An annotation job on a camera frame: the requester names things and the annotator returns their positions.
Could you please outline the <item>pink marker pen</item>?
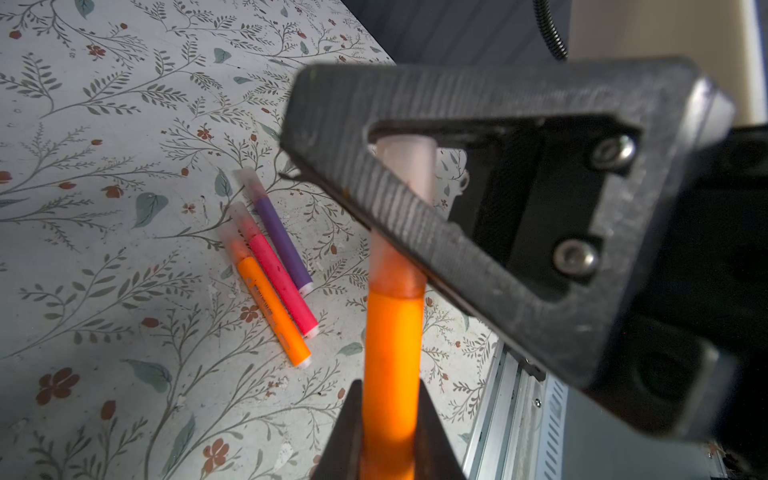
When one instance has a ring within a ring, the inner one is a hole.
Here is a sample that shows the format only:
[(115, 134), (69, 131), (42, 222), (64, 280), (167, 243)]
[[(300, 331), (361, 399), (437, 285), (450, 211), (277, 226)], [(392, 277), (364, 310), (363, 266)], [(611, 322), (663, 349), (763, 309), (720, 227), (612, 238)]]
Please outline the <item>pink marker pen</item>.
[(245, 204), (234, 202), (230, 215), (301, 334), (308, 339), (316, 337), (319, 324), (315, 316)]

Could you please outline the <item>translucent pink pen cap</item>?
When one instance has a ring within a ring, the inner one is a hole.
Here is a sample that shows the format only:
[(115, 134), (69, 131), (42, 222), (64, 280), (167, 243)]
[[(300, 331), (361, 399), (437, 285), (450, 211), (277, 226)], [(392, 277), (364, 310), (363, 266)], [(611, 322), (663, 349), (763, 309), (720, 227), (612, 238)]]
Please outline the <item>translucent pink pen cap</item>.
[[(376, 143), (376, 157), (405, 186), (386, 205), (395, 220), (393, 227), (402, 229), (413, 219), (415, 200), (406, 200), (408, 191), (423, 203), (430, 203), (434, 193), (434, 168), (437, 143), (419, 135), (395, 135)], [(407, 257), (399, 253), (377, 231), (372, 232), (369, 287), (371, 291), (398, 299), (421, 299), (426, 276)]]

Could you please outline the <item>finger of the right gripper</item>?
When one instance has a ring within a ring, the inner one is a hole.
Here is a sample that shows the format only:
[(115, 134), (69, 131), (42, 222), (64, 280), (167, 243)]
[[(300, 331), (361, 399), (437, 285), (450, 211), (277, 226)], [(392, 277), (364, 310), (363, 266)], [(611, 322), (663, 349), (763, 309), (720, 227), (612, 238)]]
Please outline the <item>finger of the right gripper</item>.
[[(678, 199), (733, 102), (683, 58), (520, 67), (318, 64), (296, 77), (280, 144), (302, 176), (415, 261), (446, 296), (576, 387), (596, 384)], [(369, 151), (394, 134), (462, 149), (447, 217)]]

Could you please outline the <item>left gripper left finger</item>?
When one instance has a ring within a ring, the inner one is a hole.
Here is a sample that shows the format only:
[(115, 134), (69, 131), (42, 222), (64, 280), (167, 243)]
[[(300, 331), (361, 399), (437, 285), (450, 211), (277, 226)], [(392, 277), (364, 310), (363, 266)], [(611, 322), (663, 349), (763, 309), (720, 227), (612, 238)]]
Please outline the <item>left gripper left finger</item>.
[(363, 436), (362, 390), (360, 379), (350, 385), (312, 480), (359, 478)]

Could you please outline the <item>purple marker pen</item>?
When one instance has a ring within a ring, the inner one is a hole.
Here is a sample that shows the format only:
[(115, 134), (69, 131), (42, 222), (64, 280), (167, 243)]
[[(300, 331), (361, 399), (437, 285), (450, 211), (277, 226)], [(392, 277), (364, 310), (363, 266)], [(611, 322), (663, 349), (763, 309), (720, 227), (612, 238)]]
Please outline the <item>purple marker pen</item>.
[(258, 174), (253, 168), (245, 167), (236, 170), (234, 175), (252, 201), (256, 213), (266, 227), (272, 244), (276, 248), (277, 254), (295, 287), (298, 289), (299, 294), (305, 297), (312, 290), (312, 278), (268, 196), (267, 190), (262, 185)]

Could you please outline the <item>orange marker pen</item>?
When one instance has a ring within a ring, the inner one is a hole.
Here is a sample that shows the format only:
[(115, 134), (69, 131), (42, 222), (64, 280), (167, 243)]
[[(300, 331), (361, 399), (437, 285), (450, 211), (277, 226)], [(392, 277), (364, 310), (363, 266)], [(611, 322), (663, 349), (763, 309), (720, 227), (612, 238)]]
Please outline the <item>orange marker pen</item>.
[(312, 363), (309, 348), (237, 228), (225, 223), (216, 228), (216, 233), (291, 364), (300, 369), (309, 367)]
[(368, 296), (361, 479), (413, 479), (424, 299)]

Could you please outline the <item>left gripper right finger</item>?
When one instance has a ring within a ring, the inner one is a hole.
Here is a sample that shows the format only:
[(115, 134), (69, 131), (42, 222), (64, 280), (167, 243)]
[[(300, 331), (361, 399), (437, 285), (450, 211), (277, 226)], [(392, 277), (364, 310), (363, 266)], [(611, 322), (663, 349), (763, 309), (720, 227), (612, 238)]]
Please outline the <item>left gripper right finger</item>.
[(419, 385), (415, 433), (415, 478), (418, 480), (466, 479), (423, 381)]

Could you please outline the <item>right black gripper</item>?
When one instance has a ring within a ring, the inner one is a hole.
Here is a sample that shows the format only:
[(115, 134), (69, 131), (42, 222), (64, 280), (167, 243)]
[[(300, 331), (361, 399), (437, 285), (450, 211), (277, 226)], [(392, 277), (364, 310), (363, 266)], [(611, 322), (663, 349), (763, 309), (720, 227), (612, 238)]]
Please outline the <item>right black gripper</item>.
[(678, 201), (588, 397), (633, 429), (767, 470), (767, 129), (733, 129)]

